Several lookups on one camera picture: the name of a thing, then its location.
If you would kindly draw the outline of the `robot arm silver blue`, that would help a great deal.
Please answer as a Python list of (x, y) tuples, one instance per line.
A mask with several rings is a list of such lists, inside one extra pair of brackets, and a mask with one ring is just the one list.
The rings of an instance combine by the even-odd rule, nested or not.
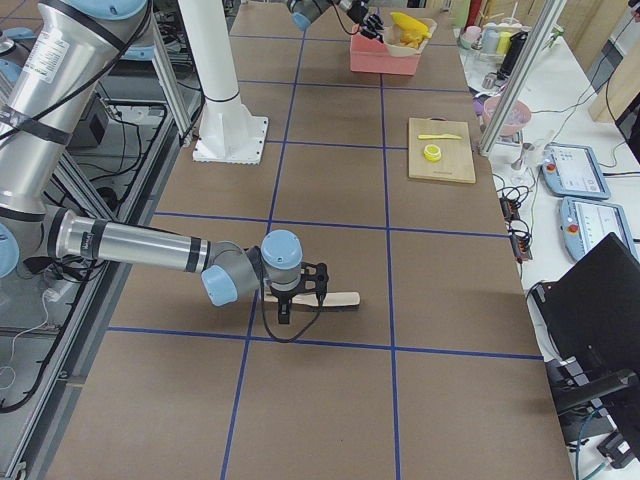
[(286, 6), (294, 24), (306, 31), (312, 23), (319, 19), (327, 10), (335, 13), (341, 10), (359, 27), (358, 32), (369, 39), (382, 40), (384, 24), (378, 14), (369, 10), (367, 1), (332, 1), (332, 0), (290, 0)]
[(147, 1), (43, 1), (44, 26), (1, 108), (1, 271), (45, 249), (52, 258), (144, 264), (200, 275), (211, 302), (223, 306), (258, 293), (274, 298), (287, 323), (299, 295), (323, 302), (324, 264), (304, 261), (290, 231), (244, 249), (48, 207), (42, 195), (96, 82), (146, 30)]

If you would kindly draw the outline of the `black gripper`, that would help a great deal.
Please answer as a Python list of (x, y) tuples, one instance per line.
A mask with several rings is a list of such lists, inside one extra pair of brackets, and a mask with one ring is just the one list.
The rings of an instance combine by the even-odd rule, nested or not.
[(288, 290), (273, 283), (270, 293), (278, 302), (278, 323), (289, 324), (291, 304), (303, 297), (311, 298), (311, 306), (323, 306), (328, 293), (328, 270), (325, 263), (303, 262), (299, 280)]
[(349, 18), (359, 26), (362, 35), (380, 35), (384, 29), (378, 14), (369, 10), (366, 1), (352, 1), (349, 7)]

